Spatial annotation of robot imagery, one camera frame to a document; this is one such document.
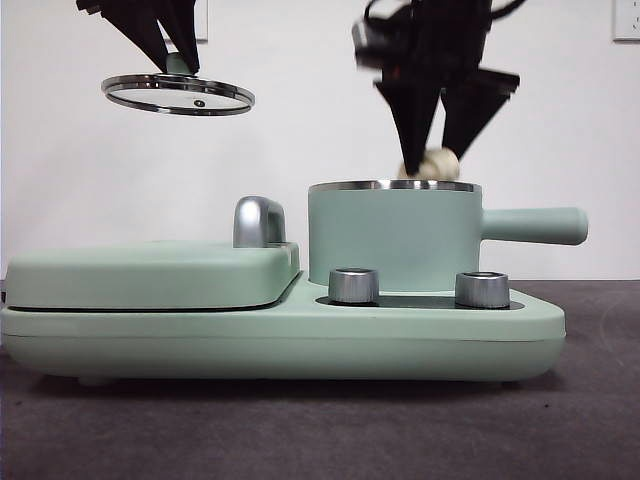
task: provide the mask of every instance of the silver knob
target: silver knob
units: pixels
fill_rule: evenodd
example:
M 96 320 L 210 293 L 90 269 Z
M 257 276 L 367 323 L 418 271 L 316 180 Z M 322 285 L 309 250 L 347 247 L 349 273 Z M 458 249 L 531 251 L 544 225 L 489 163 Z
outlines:
M 504 273 L 472 272 L 456 275 L 456 303 L 476 308 L 503 308 L 511 303 L 509 277 Z
M 329 300 L 333 302 L 377 302 L 379 294 L 377 270 L 337 268 L 329 273 Z

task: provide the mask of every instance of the silver handle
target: silver handle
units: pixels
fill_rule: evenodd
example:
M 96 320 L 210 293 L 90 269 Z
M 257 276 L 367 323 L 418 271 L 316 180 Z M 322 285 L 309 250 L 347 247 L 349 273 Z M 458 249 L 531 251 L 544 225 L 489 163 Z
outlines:
M 283 242 L 284 210 L 278 202 L 255 195 L 238 201 L 233 218 L 234 248 L 264 248 Z

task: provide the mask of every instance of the electrical socket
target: electrical socket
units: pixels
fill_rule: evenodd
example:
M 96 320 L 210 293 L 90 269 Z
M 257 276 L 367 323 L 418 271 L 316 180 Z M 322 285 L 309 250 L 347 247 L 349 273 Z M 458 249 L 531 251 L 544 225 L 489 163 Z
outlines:
M 640 0 L 613 0 L 613 39 L 640 41 Z

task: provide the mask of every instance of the table surface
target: table surface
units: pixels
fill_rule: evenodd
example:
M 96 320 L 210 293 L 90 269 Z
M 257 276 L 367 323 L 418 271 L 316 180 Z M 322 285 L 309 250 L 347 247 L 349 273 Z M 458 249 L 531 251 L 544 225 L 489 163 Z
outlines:
M 122 380 L 0 353 L 3 478 L 640 478 L 640 281 L 522 281 L 565 309 L 517 383 Z

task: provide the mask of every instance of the glass lid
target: glass lid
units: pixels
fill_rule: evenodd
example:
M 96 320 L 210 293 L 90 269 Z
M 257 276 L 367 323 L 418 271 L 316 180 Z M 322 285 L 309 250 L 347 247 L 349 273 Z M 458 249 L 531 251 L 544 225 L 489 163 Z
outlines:
M 255 103 L 244 88 L 191 75 L 122 75 L 103 81 L 102 91 L 119 105 L 177 115 L 237 115 Z

